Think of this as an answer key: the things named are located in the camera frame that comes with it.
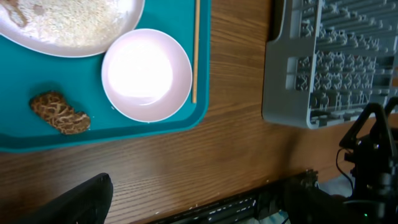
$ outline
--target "wooden table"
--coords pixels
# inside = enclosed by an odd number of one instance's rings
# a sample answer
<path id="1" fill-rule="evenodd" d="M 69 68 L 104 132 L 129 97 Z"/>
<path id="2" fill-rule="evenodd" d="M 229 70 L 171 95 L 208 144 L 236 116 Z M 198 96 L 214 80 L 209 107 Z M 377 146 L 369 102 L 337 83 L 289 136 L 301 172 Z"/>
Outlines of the wooden table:
<path id="1" fill-rule="evenodd" d="M 158 219 L 305 169 L 319 170 L 321 181 L 336 177 L 338 143 L 350 124 L 311 131 L 261 117 L 270 2 L 213 0 L 210 107 L 193 130 L 0 154 L 0 222 L 101 172 L 114 184 L 107 223 Z"/>

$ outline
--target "food on plate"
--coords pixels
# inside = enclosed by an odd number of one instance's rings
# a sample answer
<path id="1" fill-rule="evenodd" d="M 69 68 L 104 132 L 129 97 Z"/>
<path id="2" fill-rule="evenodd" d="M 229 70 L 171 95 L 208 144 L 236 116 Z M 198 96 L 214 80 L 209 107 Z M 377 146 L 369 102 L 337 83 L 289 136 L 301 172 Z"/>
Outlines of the food on plate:
<path id="1" fill-rule="evenodd" d="M 0 5 L 7 10 L 10 20 L 19 27 L 27 25 L 27 19 L 18 8 L 18 0 L 0 0 Z"/>
<path id="2" fill-rule="evenodd" d="M 0 0 L 24 35 L 60 47 L 108 44 L 121 32 L 120 0 Z"/>

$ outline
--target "wooden chopstick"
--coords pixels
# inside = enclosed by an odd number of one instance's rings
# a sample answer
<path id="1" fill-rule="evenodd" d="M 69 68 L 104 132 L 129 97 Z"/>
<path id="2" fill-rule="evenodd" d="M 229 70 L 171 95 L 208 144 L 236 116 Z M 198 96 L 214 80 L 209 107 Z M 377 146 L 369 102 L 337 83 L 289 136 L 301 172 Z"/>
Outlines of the wooden chopstick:
<path id="1" fill-rule="evenodd" d="M 195 13 L 195 49 L 193 56 L 192 103 L 197 103 L 198 96 L 198 61 L 199 61 L 199 31 L 200 31 L 200 0 L 196 0 Z"/>

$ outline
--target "cafeteria tray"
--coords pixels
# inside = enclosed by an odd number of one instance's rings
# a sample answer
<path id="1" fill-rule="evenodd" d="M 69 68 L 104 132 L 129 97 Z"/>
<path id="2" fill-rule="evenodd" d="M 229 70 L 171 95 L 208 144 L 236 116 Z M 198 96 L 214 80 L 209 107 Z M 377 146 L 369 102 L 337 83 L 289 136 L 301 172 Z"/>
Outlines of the cafeteria tray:
<path id="1" fill-rule="evenodd" d="M 175 115 L 158 123 L 133 121 L 112 107 L 101 83 L 104 54 L 88 58 L 53 57 L 0 36 L 0 151 L 41 151 L 193 128 L 208 107 L 210 20 L 211 0 L 202 0 L 197 104 L 189 96 Z M 171 35 L 193 64 L 194 26 L 195 0 L 147 0 L 137 28 L 157 29 Z M 90 129 L 65 136 L 34 114 L 29 100 L 49 90 L 62 92 L 77 111 L 90 115 Z"/>

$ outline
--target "pink bowl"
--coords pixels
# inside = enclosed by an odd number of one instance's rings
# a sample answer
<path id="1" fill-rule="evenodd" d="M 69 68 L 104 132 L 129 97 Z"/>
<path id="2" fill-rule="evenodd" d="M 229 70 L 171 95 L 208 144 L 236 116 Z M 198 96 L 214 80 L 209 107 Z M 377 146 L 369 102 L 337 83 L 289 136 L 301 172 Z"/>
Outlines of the pink bowl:
<path id="1" fill-rule="evenodd" d="M 187 100 L 192 67 L 187 53 L 171 36 L 138 29 L 121 36 L 107 51 L 102 84 L 124 116 L 146 123 L 162 121 Z"/>

